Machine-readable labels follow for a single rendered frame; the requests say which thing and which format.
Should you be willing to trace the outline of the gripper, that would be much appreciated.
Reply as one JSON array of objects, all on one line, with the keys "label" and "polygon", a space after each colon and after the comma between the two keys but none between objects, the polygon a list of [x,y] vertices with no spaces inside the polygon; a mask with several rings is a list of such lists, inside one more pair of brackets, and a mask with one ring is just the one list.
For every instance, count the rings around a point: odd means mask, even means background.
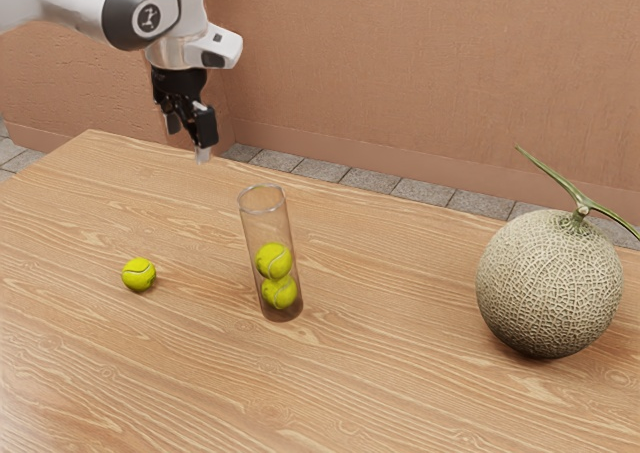
[{"label": "gripper", "polygon": [[216,112],[213,107],[199,101],[207,82],[207,71],[202,68],[185,70],[151,67],[151,84],[154,102],[160,105],[169,135],[182,129],[173,99],[184,100],[184,126],[194,143],[195,160],[198,165],[209,161],[212,148],[219,142]]}]

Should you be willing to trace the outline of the clear plastic tube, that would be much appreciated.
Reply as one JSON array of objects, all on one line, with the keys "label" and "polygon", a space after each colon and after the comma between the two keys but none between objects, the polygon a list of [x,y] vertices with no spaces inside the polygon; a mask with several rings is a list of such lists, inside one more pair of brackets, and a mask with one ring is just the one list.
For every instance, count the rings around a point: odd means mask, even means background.
[{"label": "clear plastic tube", "polygon": [[[239,194],[238,207],[262,314],[273,322],[291,321],[302,313],[303,297],[284,189],[272,183],[252,185]],[[296,280],[298,297],[290,307],[282,310],[271,307],[263,300],[261,285],[266,278],[257,271],[254,263],[258,249],[270,242],[286,245],[293,256],[293,266],[288,275]]]}]

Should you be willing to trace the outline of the yellow tennis ball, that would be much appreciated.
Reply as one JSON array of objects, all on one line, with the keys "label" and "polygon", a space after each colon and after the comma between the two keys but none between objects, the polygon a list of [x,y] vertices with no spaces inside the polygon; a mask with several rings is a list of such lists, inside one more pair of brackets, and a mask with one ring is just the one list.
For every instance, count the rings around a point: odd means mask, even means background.
[{"label": "yellow tennis ball", "polygon": [[290,307],[298,297],[296,280],[287,275],[280,279],[265,279],[261,285],[261,296],[271,307],[282,310]]},{"label": "yellow tennis ball", "polygon": [[137,293],[145,292],[156,280],[155,266],[146,258],[133,258],[123,266],[121,280],[130,290]]},{"label": "yellow tennis ball", "polygon": [[293,266],[293,256],[286,245],[270,242],[258,249],[254,263],[257,271],[264,278],[279,280],[290,273]]}]

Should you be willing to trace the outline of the netted melon with green stem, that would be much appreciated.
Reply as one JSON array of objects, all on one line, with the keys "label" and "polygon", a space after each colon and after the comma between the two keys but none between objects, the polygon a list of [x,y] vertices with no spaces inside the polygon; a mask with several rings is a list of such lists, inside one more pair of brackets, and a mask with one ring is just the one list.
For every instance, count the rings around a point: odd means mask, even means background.
[{"label": "netted melon with green stem", "polygon": [[622,299],[619,256],[588,215],[605,215],[639,241],[640,232],[529,152],[523,155],[575,206],[524,213],[498,229],[478,263],[476,301],[486,326],[502,343],[528,357],[559,359],[599,339]]}]

